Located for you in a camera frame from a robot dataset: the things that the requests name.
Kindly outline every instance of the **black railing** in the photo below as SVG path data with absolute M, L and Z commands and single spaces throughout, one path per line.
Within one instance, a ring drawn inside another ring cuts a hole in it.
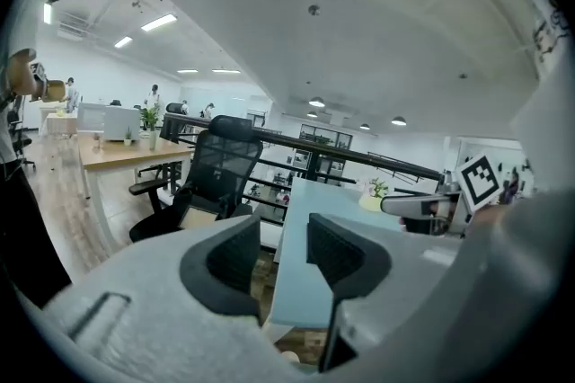
M 169 139 L 175 143 L 185 143 L 193 147 L 196 144 L 197 133 L 190 133 L 190 128 L 188 126 L 194 126 L 202 129 L 207 129 L 209 125 L 209 120 L 203 118 L 191 118 L 189 116 L 184 116 L 180 114 L 166 113 L 164 116 L 164 125 L 162 128 L 161 136 L 163 138 Z M 330 159 L 339 159 L 342 161 L 350 161 L 363 165 L 370 165 L 379 170 L 384 170 L 389 174 L 395 176 L 396 178 L 407 182 L 408 184 L 413 184 L 411 182 L 418 182 L 419 179 L 425 178 L 430 180 L 439 180 L 440 173 L 426 167 L 421 167 L 419 165 L 414 165 L 406 163 L 405 161 L 393 159 L 387 156 L 376 155 L 374 153 L 363 154 L 357 151 L 352 151 L 348 149 L 342 149 L 337 147 L 329 147 L 327 145 L 318 144 L 312 141 L 303 140 L 301 138 L 292 138 L 281 135 L 277 131 L 272 131 L 269 129 L 253 128 L 253 135 L 261 142 L 268 143 L 271 145 L 280 145 L 283 147 L 291 147 L 299 150 L 307 151 L 310 154 L 309 160 L 307 162 L 307 168 L 295 167 L 289 164 L 277 163 L 267 159 L 260 159 L 259 164 L 270 165 L 273 167 L 285 169 L 294 175 L 306 178 L 307 180 L 317 181 L 318 178 L 325 180 L 335 181 L 337 183 L 356 183 L 352 178 L 341 177 L 337 175 L 330 175 L 318 172 L 320 156 L 328 156 Z M 175 192 L 177 188 L 176 180 L 179 178 L 179 167 L 176 169 L 174 166 L 170 166 L 170 179 L 171 179 L 171 190 L 172 193 Z M 260 185 L 269 187 L 269 191 L 276 193 L 278 191 L 290 191 L 291 186 L 287 182 L 269 182 L 262 180 L 260 178 L 251 177 L 250 182 L 258 183 Z M 395 188 L 396 192 L 411 194 L 411 195 L 422 195 L 418 191 L 411 191 L 406 189 Z M 265 200 L 257 195 L 244 194 L 243 197 L 246 201 L 254 201 L 260 204 L 270 206 L 273 208 L 272 215 L 275 217 L 275 209 L 281 209 L 281 218 L 276 220 L 274 218 L 266 217 L 261 215 L 261 219 L 264 221 L 269 221 L 275 224 L 282 224 L 283 219 L 286 216 L 286 211 L 288 206 L 285 204 L 280 204 L 275 201 Z

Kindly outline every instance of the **recessed ceiling light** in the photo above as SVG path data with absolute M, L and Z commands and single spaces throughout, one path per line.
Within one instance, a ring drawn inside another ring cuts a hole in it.
M 402 116 L 396 116 L 394 120 L 392 120 L 392 124 L 396 126 L 407 126 L 407 122 L 405 122 L 405 118 Z
M 312 106 L 316 106 L 318 108 L 323 108 L 325 106 L 322 97 L 314 97 L 312 100 L 309 101 L 309 104 Z
M 160 17 L 159 19 L 156 19 L 153 22 L 147 23 L 146 25 L 144 25 L 142 27 L 142 30 L 150 31 L 150 30 L 153 30 L 154 28 L 161 27 L 162 25 L 166 25 L 167 23 L 172 23 L 172 22 L 175 22 L 177 20 L 178 19 L 176 19 L 176 17 L 174 15 L 168 13 L 164 17 Z
M 122 38 L 121 40 L 119 40 L 116 44 L 114 44 L 114 48 L 123 48 L 124 46 L 126 46 L 126 44 L 129 44 L 132 41 L 132 39 L 129 36 L 126 36 L 125 38 Z
M 44 5 L 44 23 L 48 25 L 52 23 L 52 6 L 50 4 Z

